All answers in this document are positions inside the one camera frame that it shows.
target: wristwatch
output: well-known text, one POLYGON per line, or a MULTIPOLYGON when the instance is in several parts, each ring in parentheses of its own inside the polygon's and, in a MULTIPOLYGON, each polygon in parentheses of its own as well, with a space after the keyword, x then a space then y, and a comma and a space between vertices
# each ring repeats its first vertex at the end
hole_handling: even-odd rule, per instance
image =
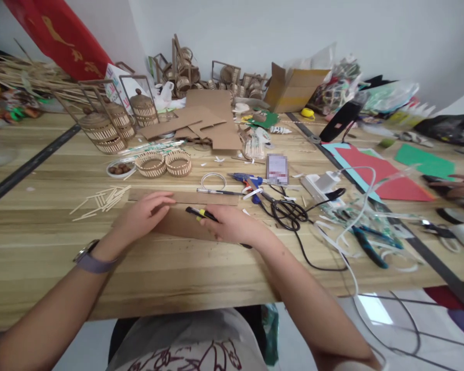
POLYGON ((107 273, 115 265, 117 259, 104 262, 92 257, 90 252, 95 248, 98 242, 100 242, 100 240, 91 241, 88 246, 77 253, 76 257, 72 261, 76 263, 79 268, 84 269, 85 271, 96 274, 107 273))

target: person's arm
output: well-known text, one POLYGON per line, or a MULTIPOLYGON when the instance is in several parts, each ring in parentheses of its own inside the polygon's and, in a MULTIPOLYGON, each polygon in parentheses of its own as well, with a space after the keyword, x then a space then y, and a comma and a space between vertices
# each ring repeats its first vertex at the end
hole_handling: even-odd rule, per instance
MULTIPOLYGON (((171 192, 143 198, 116 220, 92 250, 101 261, 117 259, 138 238, 148 234, 168 212, 171 192)), ((86 321, 108 273, 74 267, 19 322, 0 338, 0 370, 50 370, 86 321)))
POLYGON ((320 370, 355 360, 380 369, 376 356, 334 298, 262 223, 230 206, 208 205, 218 219, 202 219, 218 241, 246 243, 262 256, 273 284, 320 370))

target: person's hand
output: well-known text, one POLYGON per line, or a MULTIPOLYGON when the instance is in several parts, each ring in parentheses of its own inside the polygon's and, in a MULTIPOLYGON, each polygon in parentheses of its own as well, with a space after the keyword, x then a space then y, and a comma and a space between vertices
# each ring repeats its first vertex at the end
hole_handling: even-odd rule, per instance
POLYGON ((453 174, 449 175, 454 178, 462 179, 462 182, 434 182, 430 183, 430 186, 449 186, 449 187, 454 187, 447 193, 447 197, 450 198, 459 198, 459 197, 464 197, 464 175, 460 174, 453 174))
POLYGON ((92 256, 100 260, 116 259, 132 242, 147 235, 165 217, 174 204, 172 192, 154 192, 137 201, 113 223, 113 228, 94 248, 92 256))
POLYGON ((206 210, 213 214, 219 223, 203 218, 200 224, 219 242, 243 243, 256 247, 272 235, 263 223, 235 207, 208 205, 206 210))

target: white container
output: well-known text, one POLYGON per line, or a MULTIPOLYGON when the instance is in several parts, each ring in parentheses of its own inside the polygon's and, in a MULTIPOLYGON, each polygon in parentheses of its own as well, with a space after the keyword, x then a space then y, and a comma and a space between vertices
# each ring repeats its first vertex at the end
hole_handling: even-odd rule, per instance
POLYGON ((129 166, 129 167, 132 166, 132 168, 127 173, 117 175, 117 174, 112 174, 111 172, 108 171, 108 169, 110 169, 112 166, 117 167, 120 163, 122 163, 120 160, 115 160, 113 162, 110 162, 110 164, 107 166, 107 174, 108 174, 108 176, 110 176, 112 178, 115 178, 115 179, 124 179, 125 177, 133 174, 137 170, 136 165, 131 163, 131 164, 127 164, 127 166, 129 166))

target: red paper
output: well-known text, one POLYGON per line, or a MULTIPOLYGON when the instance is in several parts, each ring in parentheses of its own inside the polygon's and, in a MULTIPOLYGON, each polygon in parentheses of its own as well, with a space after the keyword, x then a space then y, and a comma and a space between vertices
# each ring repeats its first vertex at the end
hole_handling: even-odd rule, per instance
POLYGON ((112 61, 64 0, 4 2, 38 48, 72 78, 104 78, 112 61))
MULTIPOLYGON (((369 166, 376 171, 376 181, 378 183, 384 178, 398 173, 387 160, 361 153, 356 147, 350 149, 337 148, 337 152, 349 163, 350 166, 369 166)), ((370 185, 373 179, 373 172, 368 168, 354 169, 363 180, 370 185)), ((382 199, 404 200, 404 201, 433 201, 434 199, 419 185, 407 177, 385 182, 376 190, 376 194, 382 199)))

